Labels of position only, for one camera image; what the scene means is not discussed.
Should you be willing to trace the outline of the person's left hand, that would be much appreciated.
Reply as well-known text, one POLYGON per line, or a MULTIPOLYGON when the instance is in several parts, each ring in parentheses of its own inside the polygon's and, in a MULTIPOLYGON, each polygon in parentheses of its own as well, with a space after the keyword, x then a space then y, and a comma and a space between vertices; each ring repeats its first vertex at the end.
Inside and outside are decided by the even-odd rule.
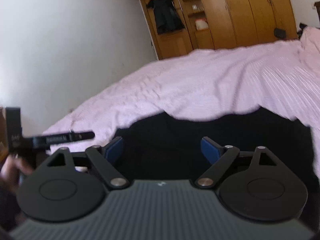
POLYGON ((20 186, 20 173, 29 176, 34 169, 22 157, 9 154, 1 168, 1 203, 15 195, 20 186))

